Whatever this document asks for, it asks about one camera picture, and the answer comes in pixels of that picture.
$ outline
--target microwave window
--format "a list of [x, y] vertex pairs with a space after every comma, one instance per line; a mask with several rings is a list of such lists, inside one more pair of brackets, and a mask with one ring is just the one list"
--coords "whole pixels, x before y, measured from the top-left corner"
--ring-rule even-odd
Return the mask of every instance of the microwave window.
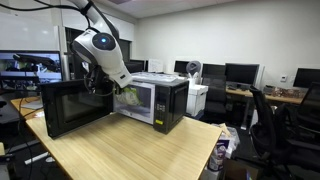
[[151, 89], [129, 85], [120, 95], [115, 95], [115, 109], [121, 112], [151, 117]]
[[65, 123], [70, 123], [104, 107], [102, 98], [88, 93], [69, 94], [61, 97]]

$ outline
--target desk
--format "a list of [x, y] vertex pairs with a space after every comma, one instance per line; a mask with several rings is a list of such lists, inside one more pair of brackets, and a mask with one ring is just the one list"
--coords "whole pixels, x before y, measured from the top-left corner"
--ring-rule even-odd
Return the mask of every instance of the desk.
[[[29, 102], [32, 102], [32, 101], [37, 101], [39, 100], [40, 97], [28, 97], [28, 98], [23, 98], [22, 102], [21, 102], [21, 105], [23, 104], [27, 104]], [[20, 101], [21, 99], [13, 99], [11, 100], [11, 104], [19, 111], [19, 104], [20, 104]], [[26, 120], [28, 119], [32, 119], [34, 118], [34, 115], [37, 113], [37, 112], [40, 112], [40, 111], [43, 111], [43, 109], [38, 109], [37, 111], [33, 112], [34, 110], [33, 109], [28, 109], [28, 108], [21, 108], [21, 111], [19, 112], [21, 114], [21, 116], [25, 116], [26, 114], [29, 114], [27, 115], [26, 117], [24, 117]]]
[[45, 119], [27, 121], [72, 179], [198, 179], [221, 130], [187, 117], [167, 135], [111, 114], [55, 140]]
[[[241, 129], [246, 130], [247, 129], [247, 116], [248, 116], [248, 111], [249, 111], [249, 106], [252, 101], [252, 93], [249, 90], [242, 91], [240, 89], [232, 90], [232, 89], [226, 89], [226, 92], [228, 94], [234, 94], [234, 95], [240, 95], [240, 96], [245, 96], [245, 97], [250, 97], [250, 99], [247, 100], [246, 102], [246, 109], [244, 112], [244, 117], [241, 125]], [[270, 95], [265, 95], [267, 100], [270, 101], [278, 101], [282, 103], [292, 103], [292, 104], [300, 104], [302, 102], [302, 98], [287, 98], [287, 97], [276, 97], [276, 96], [270, 96]]]

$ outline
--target microwave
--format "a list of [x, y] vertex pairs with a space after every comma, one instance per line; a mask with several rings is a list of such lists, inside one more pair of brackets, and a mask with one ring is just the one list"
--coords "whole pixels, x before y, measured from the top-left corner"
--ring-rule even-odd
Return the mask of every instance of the microwave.
[[113, 110], [167, 134], [186, 113], [189, 81], [134, 80], [113, 97]]

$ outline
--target ceiling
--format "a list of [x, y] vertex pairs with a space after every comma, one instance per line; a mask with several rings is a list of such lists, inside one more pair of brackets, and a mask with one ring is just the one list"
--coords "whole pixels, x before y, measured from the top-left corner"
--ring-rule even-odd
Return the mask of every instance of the ceiling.
[[135, 18], [145, 18], [200, 7], [231, 2], [235, 0], [95, 0], [105, 6]]

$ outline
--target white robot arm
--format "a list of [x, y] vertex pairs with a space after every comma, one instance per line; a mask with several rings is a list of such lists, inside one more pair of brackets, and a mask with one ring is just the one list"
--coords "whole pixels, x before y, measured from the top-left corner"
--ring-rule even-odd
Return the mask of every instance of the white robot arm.
[[73, 50], [85, 61], [101, 66], [101, 69], [121, 88], [132, 81], [125, 67], [118, 44], [119, 33], [101, 11], [88, 0], [69, 0], [79, 9], [85, 9], [94, 23], [73, 42]]

